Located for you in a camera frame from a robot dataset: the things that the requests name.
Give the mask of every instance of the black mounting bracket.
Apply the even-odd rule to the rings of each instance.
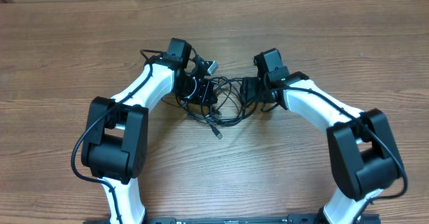
[[[190,59],[192,46],[185,40],[172,38],[167,52],[164,52],[155,61],[155,64],[167,66],[174,71],[173,92],[180,100],[197,105],[212,105],[217,103],[217,96],[213,92],[211,84],[204,76],[214,73],[217,69],[215,61],[203,61],[201,57],[195,56],[195,68],[191,74],[185,72]]]
[[[387,117],[378,109],[362,113],[360,121],[369,127],[402,164]],[[336,123],[326,129],[330,167],[341,192],[359,201],[378,188],[388,188],[401,174],[390,155],[354,121]],[[372,142],[372,148],[360,152],[356,139]]]
[[[308,80],[302,72],[289,73],[288,67],[283,64],[280,52],[272,48],[253,57],[253,64],[257,66],[257,77],[245,77],[240,86],[241,100],[250,100],[264,103],[279,103],[285,110],[283,91],[264,93],[266,88],[278,89],[293,84],[299,80]]]
[[[90,104],[86,129],[115,105],[112,99],[96,97]],[[148,109],[140,105],[120,105],[99,121],[84,139],[81,161],[94,177],[104,176],[128,184],[143,168],[147,152]],[[123,137],[105,134],[105,128],[124,125]]]

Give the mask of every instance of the black cable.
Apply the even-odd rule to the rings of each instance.
[[[262,78],[262,82],[263,82],[263,85],[264,85],[264,87],[265,87],[265,89],[266,89],[266,90],[268,90],[268,84],[267,84],[267,75],[268,75],[268,73],[269,73],[269,72],[266,72],[266,73],[263,75],[263,78]]]
[[[402,165],[400,164],[400,162],[397,160],[397,158],[392,154],[392,152],[386,146],[386,144],[383,143],[383,141],[371,129],[369,129],[368,126],[366,126],[364,123],[362,123],[362,121],[360,119],[357,119],[355,116],[353,116],[350,113],[348,113],[347,111],[345,111],[342,107],[339,107],[337,104],[335,104],[334,102],[332,102],[328,97],[324,96],[321,93],[313,91],[311,89],[303,89],[303,88],[298,88],[298,87],[285,87],[284,89],[285,90],[291,90],[291,91],[303,91],[303,92],[307,92],[307,93],[311,93],[313,95],[316,95],[317,97],[320,97],[322,100],[326,101],[329,105],[333,106],[337,111],[339,111],[343,115],[346,115],[348,118],[352,119],[352,121],[356,122],[359,126],[361,126],[371,136],[372,140],[375,140],[375,142],[377,144],[379,144],[390,155],[390,158],[395,162],[395,165],[396,165],[396,167],[398,168],[398,170],[400,172],[402,180],[404,181],[404,185],[403,185],[402,190],[399,193],[397,193],[397,194],[393,194],[393,195],[389,195],[389,196],[381,196],[381,197],[368,198],[365,201],[365,204],[361,207],[361,209],[359,210],[359,212],[353,218],[353,222],[352,223],[356,223],[357,222],[357,219],[363,214],[363,211],[373,201],[376,201],[376,200],[386,200],[386,199],[395,199],[395,198],[403,196],[407,192],[407,189],[408,189],[408,177],[407,177],[407,174],[406,174],[404,168],[402,167]]]
[[[265,110],[265,104],[266,103],[263,103],[263,105],[261,107],[261,112],[263,112],[263,113],[268,113],[269,111],[273,111],[276,107],[279,106],[279,103],[276,103],[274,106],[272,106],[269,109]]]
[[[112,193],[112,197],[113,197],[113,203],[115,205],[115,212],[116,212],[116,216],[117,216],[117,220],[119,221],[120,224],[123,224],[122,222],[122,218],[121,218],[121,214],[119,213],[119,206],[118,206],[118,200],[116,197],[116,193],[115,193],[115,188],[106,180],[100,180],[98,178],[90,178],[87,176],[83,176],[81,173],[79,173],[79,171],[76,169],[76,155],[79,149],[80,144],[83,142],[83,140],[85,139],[86,135],[89,133],[90,130],[92,130],[94,128],[94,126],[100,122],[102,119],[104,119],[108,114],[112,113],[114,110],[116,110],[116,108],[118,108],[121,104],[123,104],[124,102],[126,102],[127,100],[129,100],[130,98],[133,97],[133,95],[139,91],[149,80],[149,78],[152,76],[152,72],[153,72],[153,67],[151,62],[149,62],[149,58],[143,53],[145,50],[141,50],[140,53],[141,55],[146,59],[146,62],[149,64],[149,74],[147,75],[147,77],[145,78],[145,80],[140,83],[140,85],[138,85],[134,90],[132,90],[130,93],[128,93],[128,95],[126,97],[124,97],[122,100],[120,100],[119,102],[115,103],[115,105],[113,105],[110,109],[108,109],[107,111],[105,111],[91,126],[88,127],[87,130],[85,130],[84,133],[82,133],[82,135],[80,136],[79,140],[76,142],[76,145],[74,146],[73,152],[72,152],[72,157],[71,157],[71,166],[72,166],[72,170],[73,173],[80,179],[89,181],[89,182],[93,182],[93,183],[100,183],[100,184],[104,184],[105,186],[107,186],[109,188],[109,192]]]
[[[166,100],[164,100],[163,98],[161,98],[161,101],[162,101],[162,102],[164,102],[164,103],[166,103],[166,104],[169,104],[170,106],[178,107],[178,108],[182,108],[182,106],[177,106],[177,105],[175,105],[175,104],[173,104],[173,103],[169,103],[169,102],[167,102]]]
[[[194,48],[192,49],[192,51],[195,53],[195,57],[193,58],[193,60],[196,62],[196,67],[199,67],[199,62],[204,61],[204,59],[202,59],[201,56],[199,56],[196,53],[196,50]],[[187,112],[188,116],[193,117],[193,119],[198,122],[209,124],[212,129],[216,128],[214,125],[220,125],[220,126],[235,125],[241,120],[250,116],[254,112],[254,111],[251,111],[250,114],[247,113],[246,108],[250,107],[250,105],[248,105],[248,102],[247,103],[242,102],[240,91],[234,85],[234,83],[238,83],[239,85],[241,85],[242,81],[243,81],[242,78],[228,79],[227,77],[224,77],[224,76],[218,76],[218,77],[209,79],[208,85],[204,92],[204,96],[202,98],[203,100],[200,102],[199,114],[194,113],[193,111],[190,110],[188,106],[188,99],[183,99],[185,100],[185,104],[181,106],[178,98],[182,98],[182,97],[178,95],[176,95],[176,102],[178,105],[175,105],[175,107],[183,108]],[[214,94],[217,95],[220,93],[220,94],[224,94],[226,97],[222,101],[222,103],[218,104],[216,107],[211,104],[208,105],[208,114],[206,114],[204,112],[203,107],[205,106],[204,102],[206,100],[208,88],[211,87],[210,84],[213,84],[214,89],[212,91]],[[227,101],[231,101],[234,104],[237,110],[237,115],[234,117],[217,117],[216,115],[221,116],[220,109],[222,106],[224,106],[224,104]]]

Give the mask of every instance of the wooden table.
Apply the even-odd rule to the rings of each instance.
[[[109,216],[101,186],[73,175],[72,148],[90,101],[122,91],[142,71],[139,49],[166,50],[171,37],[216,59],[227,77],[255,76],[252,57],[276,47],[291,72],[347,104],[384,111],[410,189],[367,212],[386,223],[428,222],[429,0],[1,4],[0,222]],[[150,217],[313,213],[332,196],[326,137],[300,116],[257,112],[221,132],[218,140],[183,110],[156,106],[139,177]]]

